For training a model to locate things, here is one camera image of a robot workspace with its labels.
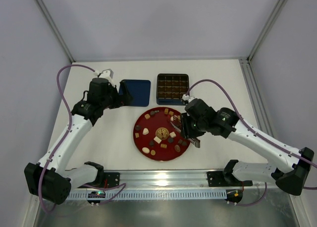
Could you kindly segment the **white square chocolate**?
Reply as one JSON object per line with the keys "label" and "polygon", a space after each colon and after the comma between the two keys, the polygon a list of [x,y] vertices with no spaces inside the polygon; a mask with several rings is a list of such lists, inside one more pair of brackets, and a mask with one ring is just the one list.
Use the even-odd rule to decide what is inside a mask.
{"label": "white square chocolate", "polygon": [[176,136],[175,132],[170,133],[170,137],[174,138]]}

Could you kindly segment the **white rectangular chocolate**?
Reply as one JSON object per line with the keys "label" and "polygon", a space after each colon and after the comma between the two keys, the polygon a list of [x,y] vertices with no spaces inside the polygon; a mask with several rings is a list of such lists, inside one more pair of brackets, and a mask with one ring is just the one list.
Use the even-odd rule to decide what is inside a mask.
{"label": "white rectangular chocolate", "polygon": [[154,141],[156,141],[157,143],[160,143],[160,142],[161,142],[161,139],[156,136],[156,137],[154,138]]}

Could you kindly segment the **metal tongs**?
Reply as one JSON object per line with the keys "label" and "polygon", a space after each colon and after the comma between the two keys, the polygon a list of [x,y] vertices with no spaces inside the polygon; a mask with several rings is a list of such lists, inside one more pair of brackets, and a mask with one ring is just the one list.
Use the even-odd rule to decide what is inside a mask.
{"label": "metal tongs", "polygon": [[181,133],[181,130],[182,130],[182,123],[181,123],[181,119],[180,119],[180,116],[177,116],[177,115],[173,115],[170,117],[170,123],[171,125],[174,127],[174,129]]}

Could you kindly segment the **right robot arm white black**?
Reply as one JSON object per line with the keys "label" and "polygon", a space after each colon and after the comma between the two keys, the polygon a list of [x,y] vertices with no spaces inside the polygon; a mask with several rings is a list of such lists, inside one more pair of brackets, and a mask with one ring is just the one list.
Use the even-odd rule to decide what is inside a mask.
{"label": "right robot arm white black", "polygon": [[230,160],[223,170],[226,182],[234,185],[244,181],[275,183],[282,191],[301,195],[311,170],[314,151],[288,146],[265,134],[238,116],[221,108],[215,111],[203,100],[184,95],[185,112],[181,115],[181,135],[197,141],[206,133],[237,142],[256,152],[268,163],[246,163]]}

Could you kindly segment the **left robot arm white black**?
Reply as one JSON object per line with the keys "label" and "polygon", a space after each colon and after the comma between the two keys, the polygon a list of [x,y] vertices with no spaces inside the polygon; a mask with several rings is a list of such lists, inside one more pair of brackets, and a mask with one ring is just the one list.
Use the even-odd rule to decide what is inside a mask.
{"label": "left robot arm white black", "polygon": [[41,200],[62,204],[72,189],[89,185],[100,187],[104,167],[94,162],[66,170],[66,166],[81,140],[102,117],[104,110],[129,105],[133,97],[125,81],[120,82],[121,92],[108,79],[94,78],[84,97],[68,110],[69,121],[63,134],[48,152],[36,163],[29,163],[24,174],[29,191]]}

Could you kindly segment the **brown oval chocolate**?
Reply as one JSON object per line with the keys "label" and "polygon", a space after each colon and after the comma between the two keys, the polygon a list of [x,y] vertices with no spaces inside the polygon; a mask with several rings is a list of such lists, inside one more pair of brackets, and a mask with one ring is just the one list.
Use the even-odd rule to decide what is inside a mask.
{"label": "brown oval chocolate", "polygon": [[175,146],[174,146],[174,149],[175,149],[176,152],[180,152],[180,147],[179,147],[179,145],[175,145]]}

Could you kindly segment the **dark flower chocolate left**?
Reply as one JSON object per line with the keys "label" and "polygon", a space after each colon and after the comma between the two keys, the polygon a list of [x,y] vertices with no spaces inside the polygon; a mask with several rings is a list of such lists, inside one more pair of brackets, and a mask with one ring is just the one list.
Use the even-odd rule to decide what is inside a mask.
{"label": "dark flower chocolate left", "polygon": [[138,131],[138,130],[140,130],[140,129],[141,129],[141,127],[140,127],[139,125],[136,125],[136,126],[135,126],[135,130]]}

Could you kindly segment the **white shell chocolate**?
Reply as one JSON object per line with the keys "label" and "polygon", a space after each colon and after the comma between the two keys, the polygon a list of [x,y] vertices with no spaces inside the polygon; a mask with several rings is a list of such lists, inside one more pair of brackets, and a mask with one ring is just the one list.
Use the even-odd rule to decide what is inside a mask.
{"label": "white shell chocolate", "polygon": [[143,135],[147,135],[149,133],[149,130],[147,128],[143,129]]}

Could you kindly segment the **blue chocolate box with tray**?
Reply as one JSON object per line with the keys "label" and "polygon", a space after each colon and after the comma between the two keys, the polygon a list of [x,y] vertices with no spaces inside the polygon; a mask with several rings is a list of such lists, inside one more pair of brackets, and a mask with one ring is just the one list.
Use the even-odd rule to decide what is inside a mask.
{"label": "blue chocolate box with tray", "polygon": [[189,76],[181,73],[157,75],[156,101],[158,105],[182,106],[182,97],[189,90]]}

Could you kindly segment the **dark cone chocolate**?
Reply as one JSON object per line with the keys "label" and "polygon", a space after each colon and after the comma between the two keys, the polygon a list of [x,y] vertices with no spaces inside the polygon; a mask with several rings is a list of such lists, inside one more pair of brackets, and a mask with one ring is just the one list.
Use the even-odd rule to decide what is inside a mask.
{"label": "dark cone chocolate", "polygon": [[151,146],[151,147],[153,147],[155,144],[154,144],[154,141],[153,140],[151,140],[150,142],[149,142],[149,145]]}

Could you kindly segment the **white swirl oval chocolate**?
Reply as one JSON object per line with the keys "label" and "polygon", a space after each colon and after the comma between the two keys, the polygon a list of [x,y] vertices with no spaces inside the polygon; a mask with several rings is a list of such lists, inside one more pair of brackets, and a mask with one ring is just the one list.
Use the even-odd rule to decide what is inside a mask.
{"label": "white swirl oval chocolate", "polygon": [[145,154],[148,154],[148,153],[150,152],[149,148],[147,148],[147,147],[142,148],[142,151],[143,151]]}

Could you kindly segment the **blue tin lid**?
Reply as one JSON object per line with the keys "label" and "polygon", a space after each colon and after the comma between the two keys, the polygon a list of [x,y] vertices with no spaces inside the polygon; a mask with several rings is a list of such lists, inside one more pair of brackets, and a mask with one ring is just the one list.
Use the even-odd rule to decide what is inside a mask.
{"label": "blue tin lid", "polygon": [[151,82],[149,80],[124,79],[133,97],[131,107],[147,107],[150,102]]}

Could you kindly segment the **red round plate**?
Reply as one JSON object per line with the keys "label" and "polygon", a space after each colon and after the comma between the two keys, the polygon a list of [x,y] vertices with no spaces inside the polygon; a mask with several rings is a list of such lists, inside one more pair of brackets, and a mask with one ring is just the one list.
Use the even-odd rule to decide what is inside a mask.
{"label": "red round plate", "polygon": [[[154,161],[160,161],[160,162],[166,162],[166,161],[172,161],[181,155],[183,155],[187,149],[190,146],[190,142],[183,138],[179,132],[177,132],[174,127],[170,123],[170,117],[168,114],[164,113],[164,109],[168,107],[156,107],[149,109],[145,111],[142,115],[139,116],[139,118],[136,120],[134,128],[133,128],[133,140],[136,148],[147,158],[154,160]],[[150,112],[155,111],[155,115],[151,116]],[[168,108],[168,112],[173,111],[173,115],[180,116],[181,112]],[[151,117],[149,119],[145,118],[145,115],[149,114]],[[135,130],[135,126],[139,125],[141,127],[140,130]],[[149,133],[147,135],[143,135],[143,129],[147,128],[149,130]],[[173,142],[169,143],[168,138],[170,137],[170,133],[175,132],[176,136],[173,138]],[[155,137],[158,137],[161,139],[160,143],[157,143],[154,141]],[[187,142],[187,146],[182,146],[181,144],[178,144],[178,141],[182,139],[183,141]],[[153,140],[154,146],[151,147],[149,145],[149,142]],[[160,145],[166,144],[167,148],[162,148]],[[174,149],[175,145],[179,145],[180,152],[176,152]],[[150,152],[151,150],[155,150],[156,154],[153,156],[149,152],[148,154],[145,154],[142,151],[142,148],[147,147],[149,148]]]}

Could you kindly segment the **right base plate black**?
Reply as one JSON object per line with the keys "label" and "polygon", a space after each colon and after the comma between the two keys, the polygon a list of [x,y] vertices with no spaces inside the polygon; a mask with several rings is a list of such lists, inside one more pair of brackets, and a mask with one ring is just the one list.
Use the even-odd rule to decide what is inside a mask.
{"label": "right base plate black", "polygon": [[221,170],[208,171],[207,181],[209,187],[242,187],[253,185],[253,182],[250,180],[239,181],[231,173],[223,173]]}

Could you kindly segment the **base plate black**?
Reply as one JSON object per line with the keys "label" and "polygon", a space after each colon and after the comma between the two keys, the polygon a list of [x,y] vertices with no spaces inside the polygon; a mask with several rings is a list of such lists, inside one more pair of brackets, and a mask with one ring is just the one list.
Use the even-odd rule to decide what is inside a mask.
{"label": "base plate black", "polygon": [[221,170],[208,171],[207,181],[209,187],[242,187],[253,185],[253,182],[250,180],[239,181],[231,173],[223,173]]}
{"label": "base plate black", "polygon": [[104,188],[113,188],[120,184],[119,172],[105,172],[104,173]]}

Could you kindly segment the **aluminium mounting rail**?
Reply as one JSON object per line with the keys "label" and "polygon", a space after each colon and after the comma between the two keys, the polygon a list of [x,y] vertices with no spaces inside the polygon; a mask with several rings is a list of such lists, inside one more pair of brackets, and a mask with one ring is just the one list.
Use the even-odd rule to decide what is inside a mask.
{"label": "aluminium mounting rail", "polygon": [[128,187],[209,187],[207,172],[215,170],[106,170],[119,172],[120,184]]}

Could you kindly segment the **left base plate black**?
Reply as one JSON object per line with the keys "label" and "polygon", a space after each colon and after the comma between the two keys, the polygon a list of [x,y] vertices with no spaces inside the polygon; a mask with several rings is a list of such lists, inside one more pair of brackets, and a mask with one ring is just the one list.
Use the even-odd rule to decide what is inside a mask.
{"label": "left base plate black", "polygon": [[120,184],[119,172],[105,172],[104,173],[104,188],[113,188]]}

